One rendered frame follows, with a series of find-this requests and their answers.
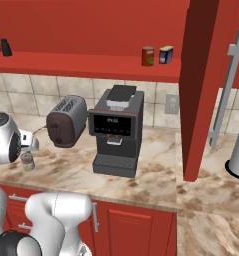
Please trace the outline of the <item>brown and silver toaster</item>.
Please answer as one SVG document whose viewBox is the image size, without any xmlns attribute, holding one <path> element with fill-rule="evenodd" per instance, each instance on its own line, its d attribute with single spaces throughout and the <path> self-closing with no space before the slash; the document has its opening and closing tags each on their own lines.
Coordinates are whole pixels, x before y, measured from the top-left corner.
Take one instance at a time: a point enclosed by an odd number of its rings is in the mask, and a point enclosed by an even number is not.
<svg viewBox="0 0 239 256">
<path fill-rule="evenodd" d="M 76 95 L 64 97 L 46 118 L 50 140 L 58 148 L 73 147 L 86 127 L 87 105 Z"/>
</svg>

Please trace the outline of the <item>red drawer front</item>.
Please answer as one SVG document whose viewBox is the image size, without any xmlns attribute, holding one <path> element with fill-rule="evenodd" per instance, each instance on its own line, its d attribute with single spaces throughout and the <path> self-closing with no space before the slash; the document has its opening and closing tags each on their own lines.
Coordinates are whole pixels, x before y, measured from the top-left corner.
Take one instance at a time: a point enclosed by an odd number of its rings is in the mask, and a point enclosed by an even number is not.
<svg viewBox="0 0 239 256">
<path fill-rule="evenodd" d="M 32 222 L 25 215 L 25 203 L 21 201 L 14 201 L 9 199 L 9 195 L 16 194 L 19 197 L 29 198 L 33 194 L 37 194 L 38 190 L 1 185 L 0 188 L 5 192 L 7 196 L 7 210 L 4 227 L 7 229 L 13 229 L 23 233 L 29 233 L 30 230 L 18 228 L 18 224 L 25 223 L 28 226 L 32 226 Z"/>
</svg>

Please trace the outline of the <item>black shaker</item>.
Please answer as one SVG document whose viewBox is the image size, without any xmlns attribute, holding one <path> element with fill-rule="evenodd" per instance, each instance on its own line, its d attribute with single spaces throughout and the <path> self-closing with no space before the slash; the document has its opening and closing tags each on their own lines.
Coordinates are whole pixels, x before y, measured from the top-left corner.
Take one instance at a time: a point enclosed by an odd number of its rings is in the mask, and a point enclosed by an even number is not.
<svg viewBox="0 0 239 256">
<path fill-rule="evenodd" d="M 4 57 L 9 57 L 12 55 L 10 45 L 6 38 L 1 39 L 1 50 Z"/>
</svg>

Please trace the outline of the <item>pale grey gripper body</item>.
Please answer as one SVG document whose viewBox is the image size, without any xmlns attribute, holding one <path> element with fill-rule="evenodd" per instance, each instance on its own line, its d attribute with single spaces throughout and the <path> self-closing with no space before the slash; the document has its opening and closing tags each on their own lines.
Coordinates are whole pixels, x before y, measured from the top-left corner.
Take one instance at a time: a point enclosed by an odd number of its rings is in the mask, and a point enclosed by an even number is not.
<svg viewBox="0 0 239 256">
<path fill-rule="evenodd" d="M 30 144 L 30 150 L 35 152 L 39 150 L 39 140 L 35 137 L 32 136 L 31 144 Z"/>
</svg>

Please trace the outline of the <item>red open wall cabinet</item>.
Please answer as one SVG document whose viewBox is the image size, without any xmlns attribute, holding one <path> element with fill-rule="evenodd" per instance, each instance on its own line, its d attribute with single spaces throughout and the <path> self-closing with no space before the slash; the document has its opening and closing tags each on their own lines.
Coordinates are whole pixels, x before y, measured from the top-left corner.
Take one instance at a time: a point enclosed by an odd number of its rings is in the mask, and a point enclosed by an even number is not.
<svg viewBox="0 0 239 256">
<path fill-rule="evenodd" d="M 0 0 L 0 72 L 177 82 L 189 2 Z M 141 64 L 145 46 L 152 66 Z M 174 47 L 168 64 L 159 63 L 164 46 Z"/>
</svg>

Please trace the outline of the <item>red base cabinet door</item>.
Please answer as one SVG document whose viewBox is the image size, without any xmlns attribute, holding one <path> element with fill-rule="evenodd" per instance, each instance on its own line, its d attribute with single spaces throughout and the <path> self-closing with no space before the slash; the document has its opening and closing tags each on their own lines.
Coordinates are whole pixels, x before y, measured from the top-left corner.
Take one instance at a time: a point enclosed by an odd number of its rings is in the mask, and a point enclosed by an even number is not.
<svg viewBox="0 0 239 256">
<path fill-rule="evenodd" d="M 176 213 L 99 202 L 99 256 L 176 256 Z"/>
</svg>

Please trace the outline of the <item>blue and yellow can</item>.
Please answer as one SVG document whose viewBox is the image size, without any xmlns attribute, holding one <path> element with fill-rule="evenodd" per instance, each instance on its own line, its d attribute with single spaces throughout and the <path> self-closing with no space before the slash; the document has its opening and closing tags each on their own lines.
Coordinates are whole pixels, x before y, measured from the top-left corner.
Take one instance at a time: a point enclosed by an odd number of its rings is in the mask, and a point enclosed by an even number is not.
<svg viewBox="0 0 239 256">
<path fill-rule="evenodd" d="M 173 46 L 164 46 L 159 49 L 159 63 L 168 64 L 173 58 Z"/>
</svg>

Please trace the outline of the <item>black coffee machine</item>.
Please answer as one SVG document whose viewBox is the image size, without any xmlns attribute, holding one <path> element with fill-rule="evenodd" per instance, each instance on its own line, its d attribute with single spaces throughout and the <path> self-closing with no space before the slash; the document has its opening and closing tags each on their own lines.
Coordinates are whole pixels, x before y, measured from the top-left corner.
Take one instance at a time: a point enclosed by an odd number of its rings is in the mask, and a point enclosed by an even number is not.
<svg viewBox="0 0 239 256">
<path fill-rule="evenodd" d="M 89 134 L 96 137 L 93 172 L 134 178 L 142 143 L 144 92 L 114 85 L 88 111 Z"/>
</svg>

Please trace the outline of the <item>red can with green label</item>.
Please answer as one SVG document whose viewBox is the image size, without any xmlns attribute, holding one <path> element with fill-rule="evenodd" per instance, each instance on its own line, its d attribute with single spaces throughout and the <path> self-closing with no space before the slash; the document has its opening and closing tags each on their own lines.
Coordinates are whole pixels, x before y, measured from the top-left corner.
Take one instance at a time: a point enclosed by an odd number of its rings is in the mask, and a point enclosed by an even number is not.
<svg viewBox="0 0 239 256">
<path fill-rule="evenodd" d="M 154 62 L 154 48 L 151 46 L 145 46 L 142 48 L 142 60 L 143 66 L 152 66 Z"/>
</svg>

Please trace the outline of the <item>red open cabinet door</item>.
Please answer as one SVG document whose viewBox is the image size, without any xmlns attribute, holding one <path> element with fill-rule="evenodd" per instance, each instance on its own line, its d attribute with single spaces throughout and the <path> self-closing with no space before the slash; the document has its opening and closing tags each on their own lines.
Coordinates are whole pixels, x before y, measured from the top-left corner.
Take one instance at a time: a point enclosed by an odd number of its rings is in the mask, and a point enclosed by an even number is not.
<svg viewBox="0 0 239 256">
<path fill-rule="evenodd" d="M 197 179 L 209 130 L 215 119 L 231 57 L 227 32 L 235 4 L 190 0 L 179 79 L 183 178 Z"/>
</svg>

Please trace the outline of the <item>grey wall outlet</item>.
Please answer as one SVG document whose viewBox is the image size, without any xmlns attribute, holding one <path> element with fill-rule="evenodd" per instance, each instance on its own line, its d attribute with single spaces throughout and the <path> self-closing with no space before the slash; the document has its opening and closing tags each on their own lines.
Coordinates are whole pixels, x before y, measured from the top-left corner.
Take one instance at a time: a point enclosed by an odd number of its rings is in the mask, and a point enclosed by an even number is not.
<svg viewBox="0 0 239 256">
<path fill-rule="evenodd" d="M 179 113 L 179 96 L 174 94 L 166 95 L 165 113 L 177 115 Z"/>
</svg>

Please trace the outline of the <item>silver can with label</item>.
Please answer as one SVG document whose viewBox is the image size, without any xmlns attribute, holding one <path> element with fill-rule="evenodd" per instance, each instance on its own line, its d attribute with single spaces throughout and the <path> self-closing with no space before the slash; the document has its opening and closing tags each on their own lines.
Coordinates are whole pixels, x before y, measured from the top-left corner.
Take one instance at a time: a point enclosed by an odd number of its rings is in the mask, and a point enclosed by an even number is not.
<svg viewBox="0 0 239 256">
<path fill-rule="evenodd" d="M 23 168 L 25 171 L 32 171 L 35 168 L 34 159 L 30 151 L 24 152 L 20 156 L 20 159 L 22 161 Z"/>
</svg>

